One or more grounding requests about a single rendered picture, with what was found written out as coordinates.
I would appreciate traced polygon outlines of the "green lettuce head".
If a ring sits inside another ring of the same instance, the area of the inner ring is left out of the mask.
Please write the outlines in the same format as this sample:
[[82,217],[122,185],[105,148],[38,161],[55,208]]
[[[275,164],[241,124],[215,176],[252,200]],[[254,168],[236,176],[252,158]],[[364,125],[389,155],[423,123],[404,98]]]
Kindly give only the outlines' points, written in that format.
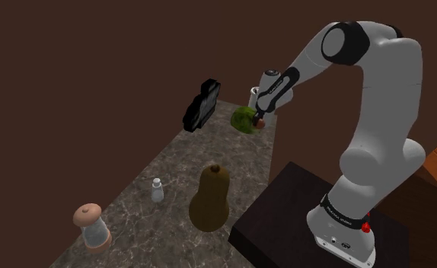
[[258,129],[253,125],[256,111],[251,107],[238,107],[231,115],[231,126],[245,134],[254,134]]

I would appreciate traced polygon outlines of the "tan butternut squash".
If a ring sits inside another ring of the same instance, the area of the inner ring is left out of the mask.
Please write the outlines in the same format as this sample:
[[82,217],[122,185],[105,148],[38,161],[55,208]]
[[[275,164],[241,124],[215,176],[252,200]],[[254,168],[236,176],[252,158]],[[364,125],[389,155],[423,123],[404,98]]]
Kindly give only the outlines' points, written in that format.
[[189,206],[190,221],[200,231],[216,231],[228,220],[229,184],[229,173],[219,164],[208,166],[201,173]]

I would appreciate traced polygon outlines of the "dark robot stand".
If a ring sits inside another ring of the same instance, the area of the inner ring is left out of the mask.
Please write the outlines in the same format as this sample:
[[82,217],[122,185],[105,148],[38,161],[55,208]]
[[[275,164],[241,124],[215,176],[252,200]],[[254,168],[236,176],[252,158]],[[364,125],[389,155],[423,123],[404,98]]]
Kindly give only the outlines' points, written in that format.
[[[290,162],[235,222],[233,245],[256,268],[355,268],[319,247],[306,215],[332,185]],[[410,268],[408,228],[370,212],[375,234],[372,268]]]

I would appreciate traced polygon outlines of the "small clear shaker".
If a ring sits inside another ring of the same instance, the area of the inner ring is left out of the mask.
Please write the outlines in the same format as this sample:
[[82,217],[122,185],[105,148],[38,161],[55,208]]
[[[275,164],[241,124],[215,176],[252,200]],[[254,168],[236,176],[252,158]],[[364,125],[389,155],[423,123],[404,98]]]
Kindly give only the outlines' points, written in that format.
[[155,178],[152,181],[152,202],[159,203],[164,199],[164,191],[160,178]]

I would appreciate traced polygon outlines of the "glass jar with brown lid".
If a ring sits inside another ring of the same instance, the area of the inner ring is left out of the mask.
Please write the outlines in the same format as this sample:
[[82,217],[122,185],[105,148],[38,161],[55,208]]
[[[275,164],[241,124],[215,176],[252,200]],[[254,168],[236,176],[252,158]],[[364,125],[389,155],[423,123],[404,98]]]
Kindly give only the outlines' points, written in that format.
[[81,229],[88,252],[99,254],[107,250],[112,242],[110,230],[101,218],[102,209],[98,204],[87,203],[80,206],[73,215],[73,223]]

